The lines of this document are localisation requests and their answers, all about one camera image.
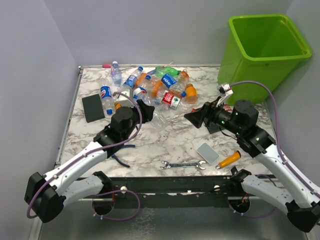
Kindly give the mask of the clear crushed long bottle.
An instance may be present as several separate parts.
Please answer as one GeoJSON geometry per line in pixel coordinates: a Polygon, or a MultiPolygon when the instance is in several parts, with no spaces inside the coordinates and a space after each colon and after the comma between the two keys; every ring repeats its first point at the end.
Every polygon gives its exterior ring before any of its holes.
{"type": "Polygon", "coordinates": [[[158,110],[153,111],[153,117],[150,124],[159,132],[163,131],[168,126],[168,121],[158,110]]]}

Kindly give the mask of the pepsi bottle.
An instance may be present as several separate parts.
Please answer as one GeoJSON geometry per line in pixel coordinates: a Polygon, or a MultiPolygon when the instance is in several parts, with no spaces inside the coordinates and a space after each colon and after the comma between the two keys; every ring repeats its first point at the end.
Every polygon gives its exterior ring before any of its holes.
{"type": "Polygon", "coordinates": [[[147,96],[148,96],[147,91],[143,87],[137,87],[133,91],[134,100],[145,100],[147,96]]]}
{"type": "Polygon", "coordinates": [[[105,113],[110,116],[113,113],[113,107],[114,107],[114,100],[112,97],[111,89],[107,85],[103,85],[100,88],[100,98],[102,107],[105,111],[105,113]]]}

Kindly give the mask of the small orange juice bottle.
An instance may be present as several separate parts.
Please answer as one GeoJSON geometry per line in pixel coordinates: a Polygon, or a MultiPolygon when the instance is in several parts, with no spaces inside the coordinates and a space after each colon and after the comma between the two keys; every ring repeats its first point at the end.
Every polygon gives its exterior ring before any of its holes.
{"type": "Polygon", "coordinates": [[[122,107],[122,105],[121,105],[118,101],[116,101],[116,102],[114,103],[114,107],[115,107],[115,110],[118,110],[119,108],[122,107]]]}

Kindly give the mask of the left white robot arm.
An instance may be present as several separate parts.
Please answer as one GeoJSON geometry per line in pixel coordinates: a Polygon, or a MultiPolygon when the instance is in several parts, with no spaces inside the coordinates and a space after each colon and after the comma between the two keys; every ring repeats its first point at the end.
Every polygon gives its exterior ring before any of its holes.
{"type": "Polygon", "coordinates": [[[79,178],[123,149],[142,125],[153,119],[154,110],[142,100],[134,102],[132,107],[121,106],[111,117],[110,124],[75,157],[45,174],[33,173],[24,196],[28,204],[27,217],[48,223],[72,202],[88,196],[103,198],[110,194],[112,182],[103,172],[95,172],[83,180],[79,178]]]}

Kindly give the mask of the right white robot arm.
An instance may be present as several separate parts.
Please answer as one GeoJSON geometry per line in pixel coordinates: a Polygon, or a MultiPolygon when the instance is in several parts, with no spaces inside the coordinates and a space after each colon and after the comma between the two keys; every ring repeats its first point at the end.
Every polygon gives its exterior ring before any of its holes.
{"type": "Polygon", "coordinates": [[[184,117],[196,128],[217,126],[235,134],[239,147],[263,164],[285,188],[281,190],[263,183],[249,171],[240,170],[229,184],[234,195],[246,192],[263,199],[286,214],[297,229],[308,233],[320,221],[320,187],[286,157],[267,131],[257,125],[258,115],[249,100],[238,100],[232,112],[215,100],[184,117]]]}

